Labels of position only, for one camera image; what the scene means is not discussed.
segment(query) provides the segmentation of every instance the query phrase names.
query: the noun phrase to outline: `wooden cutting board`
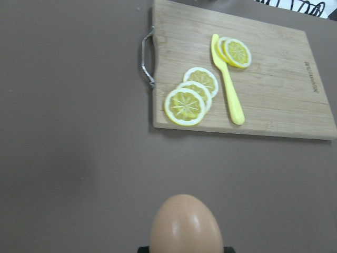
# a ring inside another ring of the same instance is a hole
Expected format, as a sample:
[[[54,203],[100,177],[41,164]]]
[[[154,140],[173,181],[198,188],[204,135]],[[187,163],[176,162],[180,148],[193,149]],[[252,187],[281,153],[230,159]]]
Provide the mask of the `wooden cutting board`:
[[[333,140],[337,128],[304,31],[189,5],[154,0],[156,86],[153,124],[158,128]],[[229,66],[245,123],[231,122],[223,80],[211,57],[213,33],[244,42],[252,64]],[[210,70],[219,92],[204,119],[179,126],[164,111],[165,97],[195,66]]]

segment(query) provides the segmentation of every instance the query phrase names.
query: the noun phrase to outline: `cutting board handle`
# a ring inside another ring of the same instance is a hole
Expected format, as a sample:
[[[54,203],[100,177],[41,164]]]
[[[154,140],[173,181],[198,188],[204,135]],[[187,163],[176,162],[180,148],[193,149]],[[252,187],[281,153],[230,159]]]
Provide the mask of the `cutting board handle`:
[[[149,72],[147,71],[146,67],[145,67],[145,43],[147,41],[148,38],[152,37],[154,33],[154,26],[151,26],[150,32],[144,37],[143,41],[142,41],[142,69],[144,71],[144,73],[147,75],[148,79],[150,80],[149,82],[149,86],[151,88],[154,88],[154,85],[156,84],[154,78],[149,74]]]

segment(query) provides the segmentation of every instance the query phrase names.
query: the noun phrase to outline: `wood grain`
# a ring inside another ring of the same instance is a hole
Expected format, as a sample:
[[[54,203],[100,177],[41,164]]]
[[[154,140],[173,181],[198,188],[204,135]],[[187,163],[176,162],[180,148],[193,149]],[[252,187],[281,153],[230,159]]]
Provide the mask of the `wood grain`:
[[[193,6],[155,0],[155,80],[153,124],[182,129],[278,137],[333,140],[337,128],[304,31],[262,23]],[[252,64],[229,66],[246,121],[231,122],[223,80],[214,66],[213,33],[242,40],[251,50]],[[205,118],[183,127],[171,122],[163,104],[191,67],[210,70],[220,87]]]

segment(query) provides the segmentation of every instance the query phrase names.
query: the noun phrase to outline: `gray table surface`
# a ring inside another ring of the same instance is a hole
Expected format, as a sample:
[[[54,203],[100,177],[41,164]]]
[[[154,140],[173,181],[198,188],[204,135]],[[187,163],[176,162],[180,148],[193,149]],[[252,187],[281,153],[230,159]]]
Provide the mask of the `gray table surface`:
[[[337,119],[337,22],[181,1],[306,31]],[[156,129],[151,0],[2,1],[0,252],[127,252],[189,193],[242,252],[337,252],[337,141]]]

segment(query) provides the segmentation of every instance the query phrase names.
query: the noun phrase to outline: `lemon slice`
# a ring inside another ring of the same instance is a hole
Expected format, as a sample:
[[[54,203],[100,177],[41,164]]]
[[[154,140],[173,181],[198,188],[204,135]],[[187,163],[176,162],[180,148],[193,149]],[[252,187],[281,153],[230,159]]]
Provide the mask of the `lemon slice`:
[[[205,103],[201,96],[187,88],[171,91],[164,103],[168,118],[178,125],[198,124],[205,116]]]
[[[208,91],[208,89],[203,84],[197,83],[195,81],[186,81],[177,86],[177,89],[180,89],[180,88],[191,89],[195,91],[196,93],[198,93],[205,103],[206,112],[211,108],[212,96],[210,92]]]
[[[220,55],[220,57],[226,62],[230,64],[230,60],[228,59],[228,57],[225,55],[224,51],[223,51],[223,46],[225,44],[225,41],[228,40],[228,37],[221,37],[216,44],[216,51],[217,53]]]
[[[248,47],[235,38],[225,41],[223,51],[233,66],[243,69],[248,67],[252,62],[252,55]]]
[[[214,97],[219,90],[215,76],[203,67],[193,67],[187,70],[183,81],[195,81],[203,84],[210,91],[212,97]]]

